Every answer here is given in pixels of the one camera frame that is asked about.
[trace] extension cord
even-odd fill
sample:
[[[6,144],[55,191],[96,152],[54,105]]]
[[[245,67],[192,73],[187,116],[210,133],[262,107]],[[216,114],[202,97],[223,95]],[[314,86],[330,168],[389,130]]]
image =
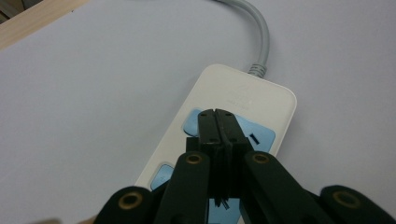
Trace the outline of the extension cord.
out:
[[[272,142],[266,151],[275,156],[296,105],[295,95],[285,87],[225,65],[210,65],[198,78],[135,184],[154,189],[170,177],[177,158],[186,151],[186,123],[194,122],[193,116],[200,110],[219,108],[234,113],[243,120],[244,125],[240,120],[238,122],[244,134],[248,138],[250,136],[252,145],[259,145],[267,139],[260,136],[264,133],[261,130],[270,130]],[[209,223],[231,224],[224,220],[210,222],[210,219]]]

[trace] white power strip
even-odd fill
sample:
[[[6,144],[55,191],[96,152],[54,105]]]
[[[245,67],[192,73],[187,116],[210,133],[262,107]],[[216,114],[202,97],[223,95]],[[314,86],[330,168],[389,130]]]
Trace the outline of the white power strip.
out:
[[[177,158],[186,152],[188,136],[183,124],[194,109],[227,110],[272,130],[275,138],[268,151],[276,155],[296,104],[295,95],[282,86],[225,65],[210,65],[197,80],[135,184],[151,189],[160,168],[175,167]]]

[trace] dark object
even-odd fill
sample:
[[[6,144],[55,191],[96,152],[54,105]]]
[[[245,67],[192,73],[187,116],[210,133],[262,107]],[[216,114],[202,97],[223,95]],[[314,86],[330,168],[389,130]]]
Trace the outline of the dark object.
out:
[[[227,207],[240,198],[249,224],[396,223],[354,189],[332,186],[320,196],[304,190],[275,157],[254,151],[234,115],[206,110],[199,138],[187,139],[171,179],[152,192],[129,187],[115,193],[95,224],[205,224],[208,198]]]

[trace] cable strain relief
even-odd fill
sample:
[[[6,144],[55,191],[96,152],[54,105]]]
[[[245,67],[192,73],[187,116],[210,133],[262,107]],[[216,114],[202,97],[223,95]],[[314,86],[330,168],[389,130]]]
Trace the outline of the cable strain relief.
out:
[[[250,69],[248,70],[249,74],[260,78],[264,78],[266,72],[267,72],[267,67],[259,63],[254,63],[253,65],[251,65]]]

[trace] gray surface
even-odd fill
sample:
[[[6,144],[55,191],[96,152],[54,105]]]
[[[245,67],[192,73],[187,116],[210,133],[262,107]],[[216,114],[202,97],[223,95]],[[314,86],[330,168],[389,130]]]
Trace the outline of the gray surface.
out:
[[[293,90],[278,158],[396,217],[396,2],[251,1],[267,79]],[[0,52],[0,222],[76,223],[133,184],[205,67],[246,70],[259,34],[211,1],[91,0]]]

